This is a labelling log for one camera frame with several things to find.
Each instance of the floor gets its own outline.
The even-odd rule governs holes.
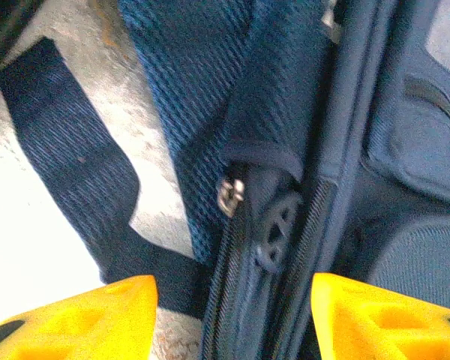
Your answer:
[[[47,0],[8,61],[55,40],[73,75],[130,158],[142,236],[192,256],[179,188],[116,0]],[[98,268],[22,153],[0,93],[0,321],[102,286]],[[159,309],[151,359],[196,359],[200,322]]]

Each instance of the black strap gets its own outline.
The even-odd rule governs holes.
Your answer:
[[[426,79],[406,76],[404,93],[406,96],[422,99],[439,107],[450,119],[450,98],[442,90]]]
[[[23,152],[82,237],[102,278],[154,275],[161,307],[202,318],[209,270],[129,227],[137,174],[53,41],[43,38],[2,70],[0,88]]]

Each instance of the metal zipper slider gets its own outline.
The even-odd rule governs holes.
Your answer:
[[[241,201],[243,201],[243,194],[245,192],[245,184],[238,179],[230,181],[224,179],[218,190],[218,207],[229,218],[235,214],[235,210]]]
[[[340,43],[342,27],[335,22],[335,6],[338,0],[328,0],[326,3],[326,10],[322,16],[322,24],[325,25],[327,35],[334,44]]]

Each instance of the yellow plastic object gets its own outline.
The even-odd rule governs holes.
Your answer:
[[[315,274],[322,360],[450,360],[450,310],[333,274]]]
[[[153,276],[136,276],[23,313],[0,360],[147,359],[157,302]]]

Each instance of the backpack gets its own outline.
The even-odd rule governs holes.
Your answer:
[[[318,359],[316,272],[450,308],[449,2],[119,2],[195,260],[128,226],[137,175],[51,40],[0,87],[106,282],[155,275],[201,359]]]

